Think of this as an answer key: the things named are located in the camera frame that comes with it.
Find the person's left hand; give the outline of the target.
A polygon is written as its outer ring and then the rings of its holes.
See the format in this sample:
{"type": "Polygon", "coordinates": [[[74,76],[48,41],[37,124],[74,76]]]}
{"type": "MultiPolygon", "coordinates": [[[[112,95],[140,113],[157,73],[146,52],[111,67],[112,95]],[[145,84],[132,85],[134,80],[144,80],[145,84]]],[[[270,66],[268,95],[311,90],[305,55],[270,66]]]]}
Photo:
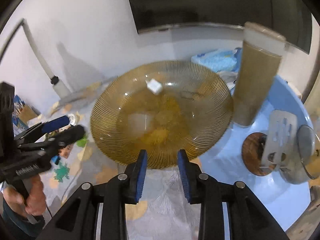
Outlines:
{"type": "Polygon", "coordinates": [[[29,197],[24,200],[23,197],[11,186],[3,190],[4,200],[8,206],[18,215],[26,218],[27,214],[41,216],[46,210],[46,196],[43,192],[43,183],[37,174],[31,181],[29,197]]]}

